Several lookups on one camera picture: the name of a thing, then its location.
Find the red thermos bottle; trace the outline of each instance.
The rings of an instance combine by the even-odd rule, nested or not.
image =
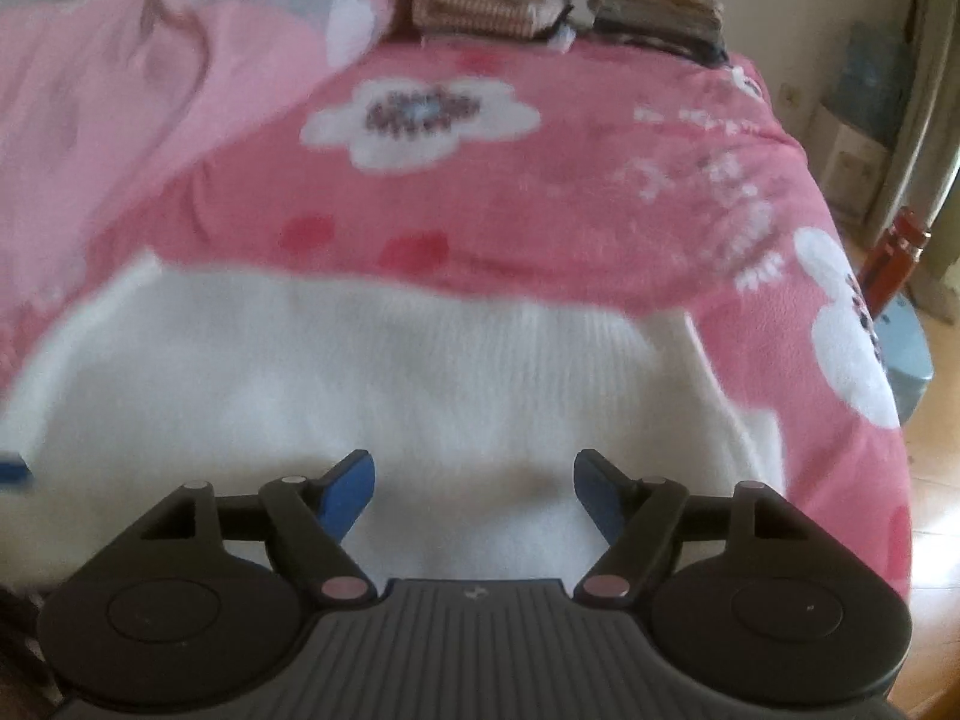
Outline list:
[[[871,317],[879,317],[906,284],[929,241],[930,231],[917,215],[901,208],[857,278]]]

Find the cardboard box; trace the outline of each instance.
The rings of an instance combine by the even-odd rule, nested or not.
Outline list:
[[[890,166],[890,151],[840,121],[824,105],[805,138],[810,172],[837,220],[861,224]]]

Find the white knit blanket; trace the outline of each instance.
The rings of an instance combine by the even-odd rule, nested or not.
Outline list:
[[[145,258],[66,319],[0,419],[0,581],[64,579],[173,488],[252,493],[373,452],[347,549],[376,579],[579,579],[605,544],[571,469],[782,488],[769,413],[731,404],[685,314],[464,300]]]

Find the pink blanket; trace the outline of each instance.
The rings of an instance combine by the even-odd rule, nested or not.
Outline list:
[[[685,307],[726,394],[778,415],[790,498],[903,590],[907,464],[877,339],[805,155],[740,61],[381,47],[88,241],[77,283],[6,325],[0,385],[145,247],[637,317]]]
[[[332,0],[322,19],[293,11],[65,0],[0,12],[0,319],[73,284],[92,236],[303,100],[389,17],[387,0]]]

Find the dark folded cloth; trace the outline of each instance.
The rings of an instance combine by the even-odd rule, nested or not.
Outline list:
[[[728,62],[720,0],[589,0],[605,39],[664,50],[715,68]]]
[[[608,20],[601,14],[598,14],[593,21],[593,32],[611,43],[673,53],[710,69],[723,67],[730,61],[727,47],[722,40],[714,43],[691,38],[669,29],[631,28],[617,20]]]

